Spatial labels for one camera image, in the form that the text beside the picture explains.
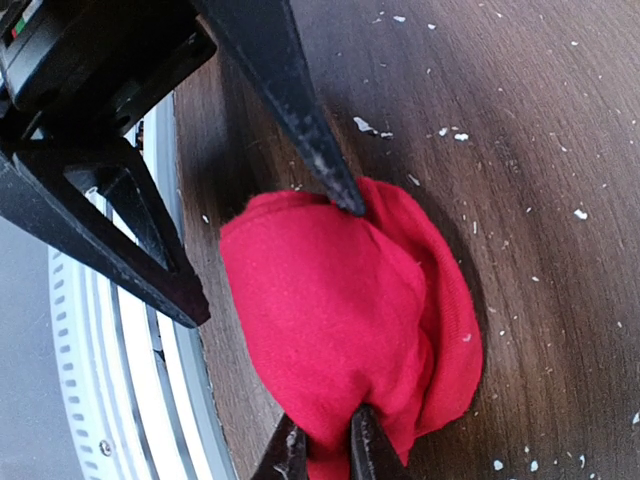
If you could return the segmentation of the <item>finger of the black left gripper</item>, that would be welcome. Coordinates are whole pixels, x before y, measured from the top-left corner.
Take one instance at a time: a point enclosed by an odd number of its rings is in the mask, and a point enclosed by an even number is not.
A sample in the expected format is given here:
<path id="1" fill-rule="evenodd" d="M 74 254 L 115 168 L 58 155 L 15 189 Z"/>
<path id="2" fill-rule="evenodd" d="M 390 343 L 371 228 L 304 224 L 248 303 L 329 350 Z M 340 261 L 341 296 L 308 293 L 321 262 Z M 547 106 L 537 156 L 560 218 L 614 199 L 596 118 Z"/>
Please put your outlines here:
<path id="1" fill-rule="evenodd" d="M 338 207 L 366 207 L 319 105 L 291 4 L 281 0 L 195 1 L 218 42 Z"/>
<path id="2" fill-rule="evenodd" d="M 185 327 L 210 317 L 155 182 L 123 138 L 2 143 L 1 216 Z"/>

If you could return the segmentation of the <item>red sock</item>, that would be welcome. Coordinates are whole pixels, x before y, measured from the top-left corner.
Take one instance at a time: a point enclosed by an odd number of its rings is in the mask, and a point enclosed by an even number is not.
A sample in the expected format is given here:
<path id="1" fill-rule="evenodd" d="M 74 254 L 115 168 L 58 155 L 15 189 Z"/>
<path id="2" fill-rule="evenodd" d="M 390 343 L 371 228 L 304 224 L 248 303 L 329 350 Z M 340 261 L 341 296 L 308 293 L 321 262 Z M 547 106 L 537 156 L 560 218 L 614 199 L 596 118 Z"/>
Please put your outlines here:
<path id="1" fill-rule="evenodd" d="M 362 177 L 356 217 L 318 194 L 253 198 L 220 251 L 252 364 L 308 435 L 313 479 L 350 475 L 348 430 L 370 405 L 401 459 L 460 418 L 483 348 L 446 240 L 403 189 Z"/>

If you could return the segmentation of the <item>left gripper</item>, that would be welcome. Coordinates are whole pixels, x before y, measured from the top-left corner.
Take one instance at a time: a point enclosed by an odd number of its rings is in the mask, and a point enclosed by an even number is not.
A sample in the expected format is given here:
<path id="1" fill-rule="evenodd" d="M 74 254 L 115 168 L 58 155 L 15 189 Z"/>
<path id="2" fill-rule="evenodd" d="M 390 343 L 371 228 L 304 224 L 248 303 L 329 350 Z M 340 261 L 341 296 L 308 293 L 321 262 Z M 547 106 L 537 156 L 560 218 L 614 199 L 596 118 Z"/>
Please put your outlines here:
<path id="1" fill-rule="evenodd" d="M 124 149 L 215 51 L 189 1 L 4 1 L 1 147 Z"/>

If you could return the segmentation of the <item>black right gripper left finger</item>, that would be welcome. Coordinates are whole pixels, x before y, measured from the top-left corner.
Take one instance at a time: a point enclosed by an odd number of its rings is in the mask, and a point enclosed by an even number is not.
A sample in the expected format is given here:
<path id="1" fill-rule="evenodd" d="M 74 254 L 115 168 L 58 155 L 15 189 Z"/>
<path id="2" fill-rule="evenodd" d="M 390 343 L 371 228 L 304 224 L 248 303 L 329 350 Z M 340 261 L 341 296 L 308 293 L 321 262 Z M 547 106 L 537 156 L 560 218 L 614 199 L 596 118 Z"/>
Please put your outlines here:
<path id="1" fill-rule="evenodd" d="M 252 480 L 307 480 L 307 435 L 284 414 Z"/>

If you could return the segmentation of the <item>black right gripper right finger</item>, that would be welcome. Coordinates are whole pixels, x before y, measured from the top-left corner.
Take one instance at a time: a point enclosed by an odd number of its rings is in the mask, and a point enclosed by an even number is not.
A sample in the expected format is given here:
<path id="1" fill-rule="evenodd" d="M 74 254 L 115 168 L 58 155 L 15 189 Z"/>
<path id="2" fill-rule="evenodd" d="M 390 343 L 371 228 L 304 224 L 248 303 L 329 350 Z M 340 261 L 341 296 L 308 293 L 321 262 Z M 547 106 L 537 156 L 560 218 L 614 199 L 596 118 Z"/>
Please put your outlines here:
<path id="1" fill-rule="evenodd" d="M 352 417 L 350 444 L 352 479 L 411 479 L 369 405 L 361 406 Z"/>

